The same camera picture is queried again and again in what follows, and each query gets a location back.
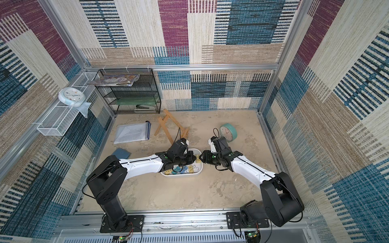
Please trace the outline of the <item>white plastic storage box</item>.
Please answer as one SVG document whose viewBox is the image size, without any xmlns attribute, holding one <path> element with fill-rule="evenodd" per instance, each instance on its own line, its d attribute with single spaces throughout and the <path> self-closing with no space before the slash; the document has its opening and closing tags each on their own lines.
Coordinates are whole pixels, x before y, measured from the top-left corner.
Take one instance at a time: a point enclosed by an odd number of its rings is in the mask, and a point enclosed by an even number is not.
<svg viewBox="0 0 389 243">
<path fill-rule="evenodd" d="M 201 155 L 201 152 L 198 149 L 191 148 L 189 151 L 192 151 L 194 156 Z M 203 170 L 203 163 L 198 164 L 196 162 L 183 166 L 182 169 L 178 166 L 174 166 L 173 169 L 161 172 L 164 177 L 169 178 L 181 178 L 181 177 L 193 177 L 199 175 Z"/>
</svg>

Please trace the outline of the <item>small wooden easel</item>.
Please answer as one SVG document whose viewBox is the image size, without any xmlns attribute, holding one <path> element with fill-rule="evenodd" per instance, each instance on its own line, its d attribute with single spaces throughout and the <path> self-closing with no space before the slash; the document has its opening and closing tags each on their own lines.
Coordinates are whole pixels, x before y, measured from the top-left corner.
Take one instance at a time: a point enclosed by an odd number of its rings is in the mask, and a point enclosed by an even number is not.
<svg viewBox="0 0 389 243">
<path fill-rule="evenodd" d="M 154 135 L 158 136 L 160 130 L 164 131 L 167 139 L 171 144 L 173 144 L 177 139 L 180 138 L 188 139 L 189 127 L 182 126 L 181 123 L 167 109 L 164 109 L 163 113 L 165 114 L 164 117 L 158 117 L 158 127 Z M 170 133 L 171 131 L 173 131 L 173 124 L 176 126 L 178 132 L 175 137 L 173 137 Z"/>
</svg>

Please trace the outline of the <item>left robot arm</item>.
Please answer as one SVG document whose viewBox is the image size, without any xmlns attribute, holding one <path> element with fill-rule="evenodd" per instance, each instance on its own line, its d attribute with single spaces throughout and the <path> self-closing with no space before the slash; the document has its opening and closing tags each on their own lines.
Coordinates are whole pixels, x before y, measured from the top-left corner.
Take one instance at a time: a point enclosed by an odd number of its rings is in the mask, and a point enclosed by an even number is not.
<svg viewBox="0 0 389 243">
<path fill-rule="evenodd" d="M 125 180 L 149 173 L 161 173 L 174 168 L 184 168 L 196 162 L 197 157 L 188 149 L 187 140 L 182 138 L 163 152 L 138 159 L 120 160 L 107 157 L 86 179 L 96 202 L 103 209 L 107 224 L 116 232 L 129 224 L 118 193 Z"/>
</svg>

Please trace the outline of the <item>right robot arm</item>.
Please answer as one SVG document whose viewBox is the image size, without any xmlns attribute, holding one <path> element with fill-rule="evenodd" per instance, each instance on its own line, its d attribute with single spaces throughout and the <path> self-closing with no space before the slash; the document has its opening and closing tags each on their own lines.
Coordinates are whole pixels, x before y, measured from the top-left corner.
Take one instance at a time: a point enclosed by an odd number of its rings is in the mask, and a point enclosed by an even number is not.
<svg viewBox="0 0 389 243">
<path fill-rule="evenodd" d="M 200 159 L 205 164 L 223 166 L 237 173 L 260 189 L 261 201 L 252 200 L 240 207 L 240 221 L 249 227 L 268 219 L 278 227 L 302 215 L 305 206 L 290 176 L 270 172 L 250 161 L 239 151 L 232 151 L 224 137 L 211 137 L 210 150 Z"/>
</svg>

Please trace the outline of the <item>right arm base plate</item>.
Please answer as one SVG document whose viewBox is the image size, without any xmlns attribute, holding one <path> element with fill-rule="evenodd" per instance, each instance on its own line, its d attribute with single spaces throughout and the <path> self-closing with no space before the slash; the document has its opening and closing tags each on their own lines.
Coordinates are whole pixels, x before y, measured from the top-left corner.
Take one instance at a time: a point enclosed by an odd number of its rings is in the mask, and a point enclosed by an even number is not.
<svg viewBox="0 0 389 243">
<path fill-rule="evenodd" d="M 251 217 L 245 213 L 234 211 L 225 214 L 228 229 L 243 229 L 243 228 L 269 228 L 270 223 L 266 217 Z"/>
</svg>

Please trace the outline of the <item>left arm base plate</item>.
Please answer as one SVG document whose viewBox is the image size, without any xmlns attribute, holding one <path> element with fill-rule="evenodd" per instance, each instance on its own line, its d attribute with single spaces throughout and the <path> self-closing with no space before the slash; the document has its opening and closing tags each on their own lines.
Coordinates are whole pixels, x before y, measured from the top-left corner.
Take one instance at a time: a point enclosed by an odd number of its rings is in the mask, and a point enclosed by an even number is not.
<svg viewBox="0 0 389 243">
<path fill-rule="evenodd" d="M 100 233 L 129 233 L 141 232 L 143 229 L 144 215 L 129 215 L 117 223 L 108 219 L 106 214 L 102 217 Z"/>
</svg>

